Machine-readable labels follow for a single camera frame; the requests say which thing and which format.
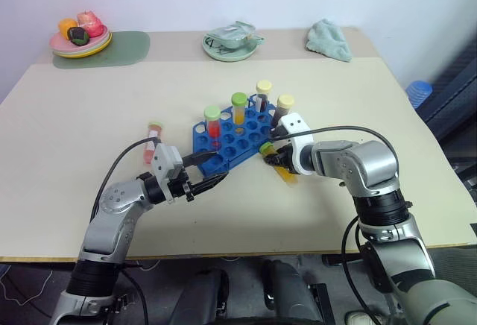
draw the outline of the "yellow plate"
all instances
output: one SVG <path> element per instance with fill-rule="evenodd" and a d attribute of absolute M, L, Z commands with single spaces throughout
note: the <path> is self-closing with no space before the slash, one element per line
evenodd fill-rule
<path fill-rule="evenodd" d="M 113 34 L 110 33 L 110 37 L 107 39 L 106 42 L 104 42 L 104 44 L 98 46 L 96 49 L 93 49 L 91 51 L 87 51 L 87 52 L 82 53 L 82 54 L 63 54 L 63 53 L 58 53 L 58 52 L 55 52 L 55 51 L 53 52 L 53 54 L 59 55 L 60 57 L 63 57 L 63 58 L 69 58 L 69 59 L 77 59 L 77 58 L 88 57 L 89 55 L 96 54 L 96 53 L 102 51 L 103 49 L 105 49 L 111 43 L 112 39 L 113 39 Z"/>

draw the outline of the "test tube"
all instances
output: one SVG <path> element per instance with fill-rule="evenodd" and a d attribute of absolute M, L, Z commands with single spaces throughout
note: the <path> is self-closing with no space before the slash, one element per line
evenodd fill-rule
<path fill-rule="evenodd" d="M 215 106 L 211 105 L 206 107 L 203 111 L 203 117 L 206 119 L 206 129 L 207 133 L 213 139 L 217 139 L 221 135 L 221 110 Z"/>
<path fill-rule="evenodd" d="M 294 103 L 295 99 L 293 99 L 293 96 L 289 94 L 281 94 L 281 96 L 278 97 L 274 118 L 271 119 L 271 127 L 277 127 L 280 118 L 290 112 L 290 109 Z"/>
<path fill-rule="evenodd" d="M 262 146 L 260 146 L 259 152 L 262 154 L 263 157 L 271 154 L 276 154 L 274 146 L 271 142 L 266 142 Z M 275 171 L 280 175 L 280 177 L 289 185 L 297 183 L 297 178 L 294 174 L 291 174 L 286 170 L 284 167 L 274 166 Z"/>
<path fill-rule="evenodd" d="M 161 137 L 161 132 L 162 132 L 162 124 L 160 122 L 150 122 L 148 124 L 148 137 Z M 149 141 L 146 143 L 146 146 L 144 147 L 144 163 L 146 165 L 150 165 L 152 158 L 154 156 L 154 152 L 156 150 L 156 146 L 152 141 Z"/>
<path fill-rule="evenodd" d="M 247 96 L 243 92 L 236 92 L 232 95 L 232 119 L 235 125 L 242 125 L 245 122 L 245 104 Z"/>
<path fill-rule="evenodd" d="M 268 94 L 271 90 L 270 81 L 259 81 L 256 84 L 255 111 L 263 113 L 267 110 Z"/>

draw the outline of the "yellow liquid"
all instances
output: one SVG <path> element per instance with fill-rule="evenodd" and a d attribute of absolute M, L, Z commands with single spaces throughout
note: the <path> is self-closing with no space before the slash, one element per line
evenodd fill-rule
<path fill-rule="evenodd" d="M 245 122 L 245 108 L 236 107 L 233 110 L 233 123 L 235 125 L 242 125 Z"/>
<path fill-rule="evenodd" d="M 269 146 L 267 147 L 262 155 L 265 157 L 267 155 L 271 155 L 271 154 L 276 154 L 277 152 L 275 151 L 274 147 L 273 146 Z M 297 177 L 295 176 L 295 174 L 291 174 L 290 172 L 288 172 L 286 170 L 286 168 L 283 168 L 283 167 L 279 167 L 279 166 L 274 166 L 275 168 L 275 171 L 280 175 L 280 177 L 289 185 L 292 185 L 294 183 L 297 183 L 298 180 L 297 180 Z"/>

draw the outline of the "blue test tube rack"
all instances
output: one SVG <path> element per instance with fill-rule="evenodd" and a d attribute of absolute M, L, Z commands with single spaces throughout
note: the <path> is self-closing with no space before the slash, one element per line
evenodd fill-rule
<path fill-rule="evenodd" d="M 221 135 L 217 139 L 209 136 L 206 122 L 199 122 L 192 128 L 194 152 L 217 151 L 218 154 L 198 168 L 204 177 L 219 172 L 229 171 L 239 163 L 259 152 L 259 148 L 268 141 L 271 129 L 272 110 L 275 106 L 268 103 L 263 112 L 255 111 L 255 94 L 248 98 L 248 107 L 245 107 L 245 123 L 233 124 L 232 107 L 221 111 Z"/>

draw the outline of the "table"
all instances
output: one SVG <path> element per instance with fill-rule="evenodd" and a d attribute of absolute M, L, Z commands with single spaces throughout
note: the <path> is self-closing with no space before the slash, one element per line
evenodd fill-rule
<path fill-rule="evenodd" d="M 189 154 L 204 107 L 225 108 L 233 92 L 252 94 L 260 79 L 274 84 L 272 100 L 293 94 L 294 111 L 311 127 L 356 124 L 383 133 L 399 155 L 401 190 L 425 243 L 475 244 L 475 205 L 435 138 L 369 40 L 355 28 L 344 33 L 351 63 L 305 51 L 303 30 L 263 31 L 267 42 L 240 63 L 208 59 L 201 32 L 151 34 L 148 57 L 132 66 L 56 69 L 46 52 L 0 105 L 0 261 L 75 260 L 107 169 L 145 136 L 150 120 L 164 123 L 164 142 Z M 372 136 L 315 136 L 331 139 Z M 145 170 L 138 148 L 112 181 Z M 190 175 L 200 179 L 197 169 Z M 289 187 L 257 154 L 192 203 L 181 198 L 145 213 L 128 255 L 338 252 L 356 215 L 339 182 L 299 176 Z M 347 248 L 356 250 L 354 241 Z"/>

